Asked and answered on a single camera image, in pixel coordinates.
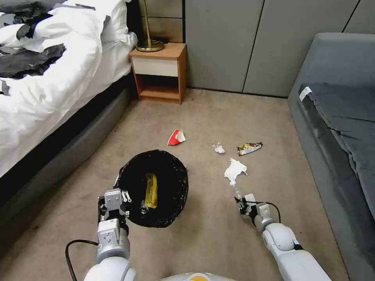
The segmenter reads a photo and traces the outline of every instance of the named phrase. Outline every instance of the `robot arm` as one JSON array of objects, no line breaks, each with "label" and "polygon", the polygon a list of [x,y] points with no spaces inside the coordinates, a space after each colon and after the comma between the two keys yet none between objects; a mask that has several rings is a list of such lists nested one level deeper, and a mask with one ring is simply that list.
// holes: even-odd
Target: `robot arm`
[{"label": "robot arm", "polygon": [[277,262],[283,280],[331,280],[314,257],[302,249],[289,227],[272,223],[266,226],[262,236]]},{"label": "robot arm", "polygon": [[130,267],[129,228],[126,218],[131,202],[127,192],[108,190],[98,199],[98,248],[96,265],[86,274],[85,281],[134,281],[137,274]]},{"label": "robot arm", "polygon": [[293,231],[275,222],[270,215],[270,206],[257,205],[253,194],[248,194],[239,204],[240,212],[248,215],[254,226],[262,233],[263,241],[277,262],[284,281],[330,281],[331,279],[314,257],[297,241]]},{"label": "robot arm", "polygon": [[[307,251],[303,250],[293,231],[273,220],[269,204],[258,205],[253,194],[241,197],[238,192],[236,201],[240,213],[252,219],[254,226],[262,234],[263,241],[274,256],[284,281],[330,281],[331,279]],[[98,248],[96,265],[85,277],[85,281],[134,281],[137,274],[130,267],[129,228],[126,218],[129,211],[129,195],[120,189],[108,190],[98,201]],[[166,278],[168,281],[194,280],[194,276],[204,276],[200,280],[228,280],[215,275],[182,274]]]}]

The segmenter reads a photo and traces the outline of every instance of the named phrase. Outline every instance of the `white duvet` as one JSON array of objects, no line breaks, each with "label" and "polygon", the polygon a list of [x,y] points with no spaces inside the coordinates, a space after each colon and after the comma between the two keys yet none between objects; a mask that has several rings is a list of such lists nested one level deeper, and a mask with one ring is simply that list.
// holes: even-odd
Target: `white duvet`
[{"label": "white duvet", "polygon": [[[99,85],[95,84],[98,76],[107,76],[109,85],[129,70],[105,71],[105,67],[111,66],[107,61],[101,64],[103,46],[117,46],[110,55],[114,61],[113,56],[123,59],[128,55],[136,42],[134,35],[127,34],[125,3],[121,0],[69,0],[64,4],[70,2],[94,6],[96,10],[60,7],[49,12],[53,17],[37,25],[33,39],[23,38],[17,42],[0,37],[3,46],[18,44],[37,52],[61,43],[66,47],[63,56],[42,76],[26,76],[20,80],[2,78],[10,89],[9,96],[0,95],[0,176],[63,123],[72,109],[83,106],[104,90],[96,91],[91,86]],[[112,20],[103,31],[106,15]]]}]

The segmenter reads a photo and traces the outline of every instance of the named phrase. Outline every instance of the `black wire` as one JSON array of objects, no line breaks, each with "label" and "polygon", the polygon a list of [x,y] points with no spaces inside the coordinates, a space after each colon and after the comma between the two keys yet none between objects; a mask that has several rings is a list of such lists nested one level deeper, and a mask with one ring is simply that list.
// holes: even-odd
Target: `black wire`
[{"label": "black wire", "polygon": [[275,204],[273,204],[273,203],[271,203],[271,202],[266,202],[266,201],[246,201],[246,202],[247,202],[247,203],[254,203],[254,204],[266,203],[266,204],[270,204],[270,205],[274,206],[274,207],[276,208],[278,214],[279,214],[279,223],[281,223],[281,214],[280,214],[280,210],[279,210],[279,208],[278,208]]},{"label": "black wire", "polygon": [[77,281],[77,277],[75,276],[75,273],[74,273],[74,270],[73,270],[73,266],[71,265],[71,261],[70,261],[70,257],[69,257],[69,246],[71,244],[74,244],[74,243],[86,243],[86,244],[91,244],[91,245],[95,245],[95,246],[97,246],[98,243],[94,242],[94,241],[90,241],[90,240],[77,239],[77,240],[70,241],[66,245],[66,247],[65,247],[66,263],[68,264],[68,268],[69,268],[69,272],[70,272],[72,280],[73,281]]}]

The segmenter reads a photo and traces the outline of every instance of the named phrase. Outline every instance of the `nightstand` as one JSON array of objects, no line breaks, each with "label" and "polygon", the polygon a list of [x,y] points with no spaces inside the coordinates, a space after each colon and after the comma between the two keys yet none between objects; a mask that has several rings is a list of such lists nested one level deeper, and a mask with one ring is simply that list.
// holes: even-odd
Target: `nightstand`
[{"label": "nightstand", "polygon": [[182,103],[186,90],[186,44],[168,43],[157,52],[130,53],[140,100]]}]

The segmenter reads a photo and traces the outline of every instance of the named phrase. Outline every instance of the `brass lamp base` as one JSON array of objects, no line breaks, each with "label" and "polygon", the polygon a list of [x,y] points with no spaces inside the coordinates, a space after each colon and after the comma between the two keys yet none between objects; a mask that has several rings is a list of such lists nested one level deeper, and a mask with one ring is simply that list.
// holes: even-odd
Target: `brass lamp base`
[{"label": "brass lamp base", "polygon": [[164,43],[159,40],[146,40],[143,42],[138,42],[136,48],[141,52],[156,52],[164,49]]}]

